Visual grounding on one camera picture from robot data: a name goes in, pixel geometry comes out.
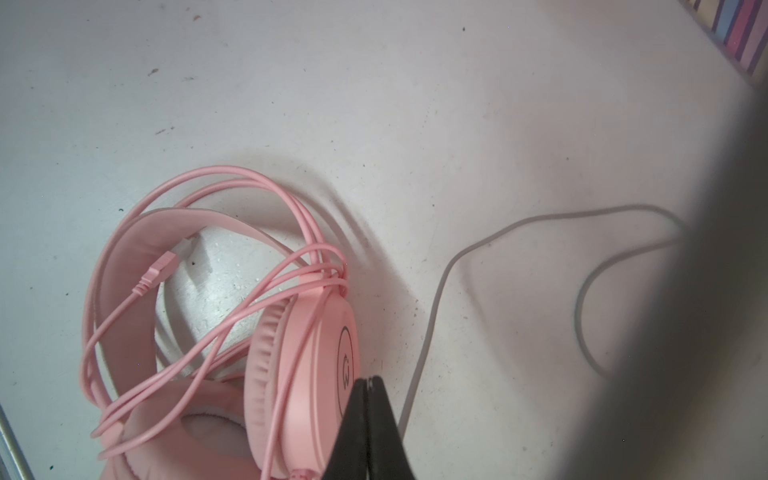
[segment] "coiled pink cable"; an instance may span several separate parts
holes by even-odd
[[[264,190],[269,190],[277,194],[290,208],[294,217],[296,218],[301,230],[306,246],[289,254],[285,260],[280,262],[270,273],[268,273],[262,281],[259,282],[256,287],[249,293],[249,295],[240,303],[222,322],[213,328],[195,347],[193,347],[187,354],[185,354],[178,361],[170,364],[165,369],[157,372],[149,379],[144,380],[139,385],[136,385],[133,389],[121,395],[118,399],[112,401],[104,380],[99,372],[98,364],[96,361],[95,347],[98,344],[101,337],[108,331],[111,325],[117,322],[120,316],[131,307],[131,305],[141,298],[141,291],[134,289],[134,292],[126,298],[126,300],[118,306],[114,312],[112,312],[106,319],[104,319],[98,328],[95,328],[97,319],[95,318],[95,305],[98,299],[99,286],[101,285],[101,278],[104,274],[104,266],[106,259],[109,257],[110,252],[114,249],[115,244],[124,233],[127,225],[135,218],[139,217],[157,198],[165,194],[172,188],[193,180],[198,177],[204,177],[212,174],[235,174],[241,178],[235,178],[231,180],[223,180],[214,184],[203,187],[194,193],[188,195],[183,200],[176,204],[176,207],[189,207],[194,202],[204,198],[210,194],[218,191],[226,190],[235,187],[257,187]],[[329,253],[336,255],[340,263],[330,262]],[[304,255],[310,256],[310,264],[307,265],[301,259]],[[283,273],[283,271],[291,264],[296,263],[298,268],[291,270],[290,272]],[[298,286],[291,287],[283,292],[276,293],[263,300],[256,301],[265,293],[271,291],[275,287],[294,279],[298,276],[306,275],[308,273],[321,273],[322,277],[319,280],[302,283]],[[231,346],[228,350],[219,353],[221,346],[223,345],[227,335],[232,330],[233,326],[240,320],[257,313],[258,311],[272,305],[276,302],[295,296],[299,293],[307,290],[322,288],[323,293],[320,295],[313,313],[310,317],[310,321],[307,323],[306,328],[303,331],[303,335],[300,338],[299,349],[297,354],[291,359],[289,364],[289,378],[293,378],[293,375],[298,366],[300,353],[303,350],[306,340],[316,323],[321,307],[325,304],[328,295],[332,289],[338,288],[339,293],[343,296],[346,295],[349,289],[349,282],[347,281],[347,269],[346,259],[342,252],[333,245],[325,243],[323,234],[320,231],[319,225],[312,217],[312,214],[306,209],[306,207],[298,201],[293,195],[287,193],[282,187],[275,184],[272,180],[264,177],[262,174],[258,174],[252,170],[248,170],[242,167],[232,166],[218,166],[218,167],[204,167],[196,170],[189,171],[185,174],[178,175],[175,178],[163,183],[156,189],[152,190],[144,199],[142,199],[126,217],[120,222],[118,228],[111,235],[107,241],[106,246],[101,252],[98,258],[94,273],[91,278],[91,282],[88,286],[88,291],[85,297],[85,308],[83,315],[83,360],[81,363],[80,371],[80,384],[86,398],[94,405],[98,406],[102,410],[101,421],[99,426],[93,431],[92,436],[102,435],[111,426],[115,425],[120,419],[124,418],[136,405],[144,401],[147,397],[155,393],[162,388],[168,382],[170,382],[176,375],[178,375],[185,366],[187,366],[195,356],[200,354],[206,347],[213,343],[211,351],[206,356],[203,365],[193,373],[193,381],[184,393],[178,404],[156,425],[149,428],[146,432],[134,437],[126,442],[113,445],[108,449],[105,449],[100,455],[100,459],[109,458],[114,455],[120,455],[126,451],[135,448],[149,439],[152,439],[157,434],[162,432],[168,427],[187,407],[188,403],[194,397],[198,387],[206,376],[220,368],[221,366],[228,365],[234,360],[241,358],[247,354],[250,339],[244,339],[235,345]],[[233,378],[242,376],[242,373],[235,373],[233,375],[224,377],[221,381],[228,381]],[[276,447],[276,439],[279,425],[282,424],[283,414],[285,412],[285,404],[290,388],[290,383],[286,382],[281,386],[280,391],[277,393],[275,411],[273,414],[272,428],[270,429],[269,438],[266,447],[266,464],[263,466],[262,478],[270,478],[270,471],[272,465],[272,457],[274,455],[274,449]]]

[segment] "white surface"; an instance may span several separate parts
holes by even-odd
[[[119,209],[161,181],[240,164],[321,207],[352,257],[364,373],[399,412],[452,254],[531,214],[685,217],[748,91],[674,0],[3,2],[0,401],[33,472],[98,476],[84,289]],[[261,198],[215,203],[292,228]],[[552,472],[600,385],[572,333],[578,284],[664,231],[541,225],[463,260],[406,436],[416,476]],[[653,265],[594,286],[606,361]]]

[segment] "pink headphones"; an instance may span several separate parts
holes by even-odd
[[[173,187],[211,174],[238,178],[201,188],[174,208],[145,213]],[[190,207],[234,187],[258,187],[280,196],[299,222],[306,246],[293,252],[244,222]],[[158,372],[157,287],[179,267],[189,239],[210,226],[264,242],[286,258],[183,358]],[[298,285],[265,296],[296,278]],[[354,315],[344,299],[348,288],[341,251],[325,243],[304,205],[269,178],[242,167],[205,167],[153,190],[110,237],[85,299],[80,383],[102,412],[92,433],[105,448],[99,455],[107,460],[102,480],[308,479],[322,474],[360,371]],[[234,324],[260,310],[253,335],[220,352]],[[118,394],[114,401],[101,378],[97,344]],[[203,365],[178,379],[208,346]],[[244,356],[244,373],[211,379],[216,370]],[[230,381],[239,377],[242,390]],[[251,455],[211,448],[201,438],[205,434],[185,428],[182,418],[189,415],[243,426]]]

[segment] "striped fabric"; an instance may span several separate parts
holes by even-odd
[[[768,70],[768,0],[685,0],[717,43],[750,77]]]

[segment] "pink stripe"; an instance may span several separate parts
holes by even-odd
[[[768,2],[763,2],[760,6],[760,11],[757,12],[755,17],[755,25],[752,27],[750,37],[746,40],[744,53],[741,54],[742,67],[750,67],[752,57],[755,56],[757,46],[760,44],[760,40],[763,39],[763,33],[765,33],[766,28],[768,28]]]
[[[744,35],[746,24],[750,20],[750,13],[752,13],[752,8],[754,8],[754,6],[755,0],[744,0],[744,3],[739,10],[739,16],[733,24],[733,30],[731,30],[730,36],[728,37],[728,43],[725,46],[726,51],[733,57],[736,56],[736,52],[739,49],[741,37]]]

